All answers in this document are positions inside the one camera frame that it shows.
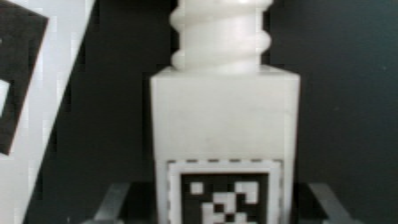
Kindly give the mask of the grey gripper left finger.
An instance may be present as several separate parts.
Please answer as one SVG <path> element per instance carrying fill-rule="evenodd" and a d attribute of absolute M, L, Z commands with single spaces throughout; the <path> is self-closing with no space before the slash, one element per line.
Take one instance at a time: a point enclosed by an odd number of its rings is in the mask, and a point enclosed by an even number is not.
<path fill-rule="evenodd" d="M 156 224 L 154 184 L 113 183 L 94 217 L 80 224 Z"/>

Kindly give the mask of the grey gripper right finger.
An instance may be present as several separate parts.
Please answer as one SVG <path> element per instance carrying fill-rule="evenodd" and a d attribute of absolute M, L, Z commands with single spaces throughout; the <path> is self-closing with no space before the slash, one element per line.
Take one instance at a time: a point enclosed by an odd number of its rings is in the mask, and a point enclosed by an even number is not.
<path fill-rule="evenodd" d="M 325 183 L 295 185 L 295 224 L 364 224 L 351 217 Z"/>

